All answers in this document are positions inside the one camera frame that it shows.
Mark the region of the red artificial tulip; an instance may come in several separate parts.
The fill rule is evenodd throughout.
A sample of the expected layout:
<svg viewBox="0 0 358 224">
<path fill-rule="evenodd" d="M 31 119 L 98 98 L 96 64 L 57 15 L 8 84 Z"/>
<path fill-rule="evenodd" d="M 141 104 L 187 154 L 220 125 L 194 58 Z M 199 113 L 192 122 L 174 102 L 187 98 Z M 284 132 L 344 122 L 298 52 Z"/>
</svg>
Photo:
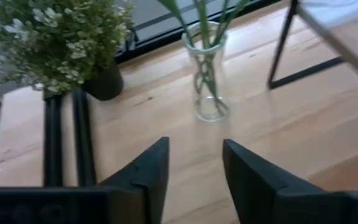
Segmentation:
<svg viewBox="0 0 358 224">
<path fill-rule="evenodd" d="M 186 24 L 184 17 L 182 16 L 182 12 L 177 4 L 177 0 L 157 0 L 162 6 L 168 9 L 178 20 L 180 25 L 183 28 L 183 33 L 187 31 L 187 27 L 191 26 Z M 211 21 L 208 19 L 208 10 L 207 10 L 207 2 L 206 0 L 192 0 L 193 5 L 196 9 L 196 13 L 198 16 L 198 22 L 201 24 L 201 28 L 203 29 L 203 35 L 205 37 L 208 36 L 208 22 Z M 227 34 L 228 26 L 232 21 L 232 16 L 227 13 L 227 9 L 229 7 L 229 0 L 224 0 L 221 9 L 221 16 L 218 21 L 213 21 L 219 23 L 218 35 L 214 40 L 214 44 L 218 44 L 220 38 L 223 34 Z"/>
</svg>

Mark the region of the potted plant with white flowers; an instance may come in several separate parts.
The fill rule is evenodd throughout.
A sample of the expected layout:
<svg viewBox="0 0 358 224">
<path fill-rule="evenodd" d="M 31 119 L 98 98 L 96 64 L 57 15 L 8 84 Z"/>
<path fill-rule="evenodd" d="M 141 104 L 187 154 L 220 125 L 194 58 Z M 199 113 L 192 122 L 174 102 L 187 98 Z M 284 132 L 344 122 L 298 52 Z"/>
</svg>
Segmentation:
<svg viewBox="0 0 358 224">
<path fill-rule="evenodd" d="M 0 0 L 0 83 L 49 95 L 81 88 L 115 61 L 131 0 Z"/>
</svg>

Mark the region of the black aluminium table frame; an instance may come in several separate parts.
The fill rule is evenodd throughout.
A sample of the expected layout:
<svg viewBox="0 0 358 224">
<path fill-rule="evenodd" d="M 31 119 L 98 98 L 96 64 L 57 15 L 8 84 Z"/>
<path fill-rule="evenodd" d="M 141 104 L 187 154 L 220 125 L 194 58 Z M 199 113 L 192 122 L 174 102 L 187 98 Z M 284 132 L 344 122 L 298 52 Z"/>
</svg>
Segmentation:
<svg viewBox="0 0 358 224">
<path fill-rule="evenodd" d="M 247 8 L 249 1 L 266 0 L 239 0 L 235 6 L 229 6 L 227 13 L 232 16 L 232 20 Z M 169 66 L 166 71 L 156 70 L 138 76 L 134 81 L 123 77 L 119 70 L 119 63 L 137 56 L 136 52 L 125 50 L 122 55 L 116 53 L 114 63 L 102 71 L 97 77 L 88 80 L 81 88 L 75 88 L 75 100 L 83 105 L 86 103 L 88 95 L 100 101 L 109 101 L 114 98 L 125 100 L 134 96 L 147 93 L 154 88 L 170 83 L 174 80 L 174 67 Z M 185 66 L 185 72 L 191 76 L 190 66 Z M 61 125 L 61 97 L 65 93 L 49 95 L 44 93 L 45 100 L 45 138 L 44 138 L 44 185 L 47 187 L 60 187 L 63 184 L 62 177 L 62 132 Z M 224 118 L 215 121 L 220 125 Z"/>
</svg>

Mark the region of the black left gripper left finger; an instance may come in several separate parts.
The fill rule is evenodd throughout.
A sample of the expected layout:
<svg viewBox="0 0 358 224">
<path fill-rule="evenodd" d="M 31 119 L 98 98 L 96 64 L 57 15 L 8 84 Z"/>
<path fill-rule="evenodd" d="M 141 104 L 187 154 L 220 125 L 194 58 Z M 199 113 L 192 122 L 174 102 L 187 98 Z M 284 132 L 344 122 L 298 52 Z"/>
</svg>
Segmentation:
<svg viewBox="0 0 358 224">
<path fill-rule="evenodd" d="M 168 180 L 169 138 L 162 137 L 99 183 L 112 188 L 111 224 L 161 224 Z"/>
</svg>

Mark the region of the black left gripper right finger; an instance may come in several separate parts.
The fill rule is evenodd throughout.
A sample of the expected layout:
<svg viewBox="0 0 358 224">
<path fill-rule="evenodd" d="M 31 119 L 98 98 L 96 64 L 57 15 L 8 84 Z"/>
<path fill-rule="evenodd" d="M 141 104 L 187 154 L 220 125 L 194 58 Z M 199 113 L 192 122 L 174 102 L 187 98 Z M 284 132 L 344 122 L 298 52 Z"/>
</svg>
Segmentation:
<svg viewBox="0 0 358 224">
<path fill-rule="evenodd" d="M 231 139 L 223 141 L 223 164 L 240 224 L 273 224 L 276 194 L 288 186 L 277 167 Z"/>
</svg>

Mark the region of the clear glass vase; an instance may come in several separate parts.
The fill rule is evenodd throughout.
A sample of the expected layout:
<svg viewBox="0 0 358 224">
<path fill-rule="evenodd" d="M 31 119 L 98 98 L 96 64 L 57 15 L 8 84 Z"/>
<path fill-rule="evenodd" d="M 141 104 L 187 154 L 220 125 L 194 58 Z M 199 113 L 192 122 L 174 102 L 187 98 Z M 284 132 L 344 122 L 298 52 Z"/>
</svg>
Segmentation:
<svg viewBox="0 0 358 224">
<path fill-rule="evenodd" d="M 219 23 L 209 21 L 205 37 L 198 22 L 188 26 L 181 36 L 191 69 L 195 113 L 207 122 L 218 121 L 229 114 L 229 84 L 223 65 L 227 34 L 214 44 L 218 28 Z"/>
</svg>

